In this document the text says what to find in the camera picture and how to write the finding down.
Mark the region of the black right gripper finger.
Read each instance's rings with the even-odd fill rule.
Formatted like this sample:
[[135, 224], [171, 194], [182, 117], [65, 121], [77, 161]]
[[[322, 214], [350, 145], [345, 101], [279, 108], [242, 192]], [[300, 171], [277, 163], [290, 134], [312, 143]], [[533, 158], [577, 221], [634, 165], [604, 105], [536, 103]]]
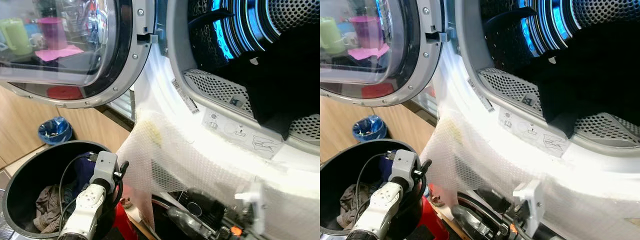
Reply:
[[189, 240], [205, 240], [202, 235], [202, 223], [189, 212], [183, 211], [176, 206], [171, 206], [167, 210], [167, 217], [185, 233]]
[[455, 205], [452, 207], [452, 215], [454, 221], [471, 240], [490, 240], [490, 228], [469, 208]]

